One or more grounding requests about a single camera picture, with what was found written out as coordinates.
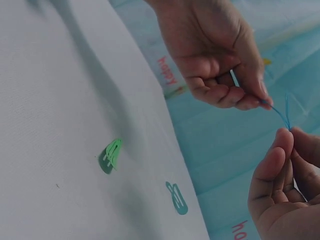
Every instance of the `blue string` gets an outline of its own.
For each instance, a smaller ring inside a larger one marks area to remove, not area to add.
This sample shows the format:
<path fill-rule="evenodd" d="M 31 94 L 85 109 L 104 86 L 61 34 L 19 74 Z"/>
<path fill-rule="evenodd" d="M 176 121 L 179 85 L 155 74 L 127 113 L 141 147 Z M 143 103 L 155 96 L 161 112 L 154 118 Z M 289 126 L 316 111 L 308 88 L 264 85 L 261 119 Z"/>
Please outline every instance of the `blue string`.
<path fill-rule="evenodd" d="M 282 121 L 285 124 L 285 127 L 289 130 L 291 130 L 291 123 L 289 119 L 289 104 L 288 104 L 288 94 L 285 94 L 285 116 L 275 107 L 273 107 L 271 104 L 269 104 L 267 101 L 263 100 L 262 103 L 269 105 L 281 118 Z"/>

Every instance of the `hand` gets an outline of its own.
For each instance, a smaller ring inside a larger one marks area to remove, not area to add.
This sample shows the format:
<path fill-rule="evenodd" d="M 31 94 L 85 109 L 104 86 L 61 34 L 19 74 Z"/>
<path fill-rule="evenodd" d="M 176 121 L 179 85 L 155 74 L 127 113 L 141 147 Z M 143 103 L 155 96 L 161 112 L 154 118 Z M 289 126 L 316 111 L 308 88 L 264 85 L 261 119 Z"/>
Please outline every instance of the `hand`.
<path fill-rule="evenodd" d="M 255 169 L 248 197 L 262 240 L 320 239 L 320 177 L 314 166 L 320 167 L 320 138 L 280 129 Z"/>
<path fill-rule="evenodd" d="M 192 94 L 219 108 L 273 104 L 253 31 L 229 0 L 146 0 Z M 233 70 L 240 87 L 230 74 Z"/>

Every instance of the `white fabric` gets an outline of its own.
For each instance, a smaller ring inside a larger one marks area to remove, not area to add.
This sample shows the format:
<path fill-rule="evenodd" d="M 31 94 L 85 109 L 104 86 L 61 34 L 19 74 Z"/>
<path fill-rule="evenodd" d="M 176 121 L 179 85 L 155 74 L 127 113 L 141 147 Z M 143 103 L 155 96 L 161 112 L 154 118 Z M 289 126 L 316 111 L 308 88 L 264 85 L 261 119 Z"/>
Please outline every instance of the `white fabric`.
<path fill-rule="evenodd" d="M 52 2 L 1 2 L 0 239 L 208 239 L 161 87 L 130 34 L 108 1 Z M 115 138 L 123 149 L 107 175 L 97 157 Z"/>

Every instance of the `light blue fabric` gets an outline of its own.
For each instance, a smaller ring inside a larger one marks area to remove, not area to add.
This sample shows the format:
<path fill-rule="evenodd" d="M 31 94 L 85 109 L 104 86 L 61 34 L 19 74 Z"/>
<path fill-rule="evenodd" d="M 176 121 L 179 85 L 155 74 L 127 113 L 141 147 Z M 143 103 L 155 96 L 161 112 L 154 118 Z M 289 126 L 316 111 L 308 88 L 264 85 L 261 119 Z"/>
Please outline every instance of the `light blue fabric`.
<path fill-rule="evenodd" d="M 128 14 L 132 8 L 149 11 L 141 0 L 112 3 L 166 92 L 157 59 L 168 52 L 155 16 Z M 320 28 L 292 35 L 261 54 L 272 62 L 265 82 L 274 106 L 285 114 L 288 93 L 291 125 L 320 134 Z M 182 84 L 172 60 L 168 62 Z M 282 119 L 263 109 L 218 109 L 189 92 L 168 99 L 167 106 L 211 239 L 259 239 L 247 208 L 248 191 L 276 130 L 285 127 Z"/>

